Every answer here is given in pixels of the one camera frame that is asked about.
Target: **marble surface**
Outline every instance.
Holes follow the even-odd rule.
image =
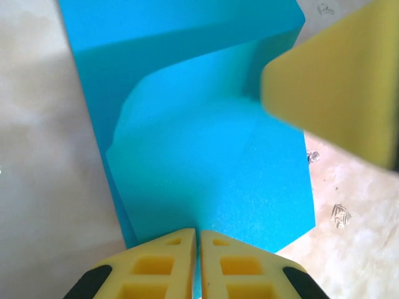
[[[299,0],[303,42],[366,0]],[[0,1],[0,294],[62,298],[125,247],[56,1]],[[396,298],[399,179],[307,136],[317,227],[279,253],[331,298]],[[342,229],[334,205],[351,214]]]

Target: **yellow foam pad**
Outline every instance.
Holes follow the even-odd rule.
[[[273,115],[391,168],[398,139],[399,1],[375,0],[270,62]]]
[[[195,230],[178,230],[101,261],[112,271],[94,299],[192,299],[195,262]]]
[[[203,299],[300,299],[284,275],[284,267],[305,273],[291,260],[217,232],[201,232]]]

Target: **debris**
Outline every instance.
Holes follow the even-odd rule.
[[[320,3],[317,6],[317,10],[318,10],[319,14],[321,14],[321,15],[323,15],[323,14],[335,14],[335,11],[333,9],[331,9],[327,3]]]
[[[335,222],[335,227],[338,229],[343,229],[349,223],[352,216],[349,214],[348,210],[341,204],[335,204],[331,213],[331,221]]]
[[[320,160],[320,154],[318,151],[308,151],[307,152],[307,162],[312,164],[313,162],[318,162]]]

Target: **square hole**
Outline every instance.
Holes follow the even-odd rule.
[[[270,284],[227,285],[229,299],[281,299]]]
[[[261,264],[255,257],[220,258],[223,275],[260,275],[263,274]]]
[[[165,299],[166,283],[126,283],[117,299]]]
[[[168,255],[144,255],[133,266],[132,274],[170,275],[174,262]]]

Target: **blue sponge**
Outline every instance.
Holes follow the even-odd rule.
[[[128,247],[195,227],[276,252],[313,228],[303,132],[259,102],[294,0],[59,2]]]

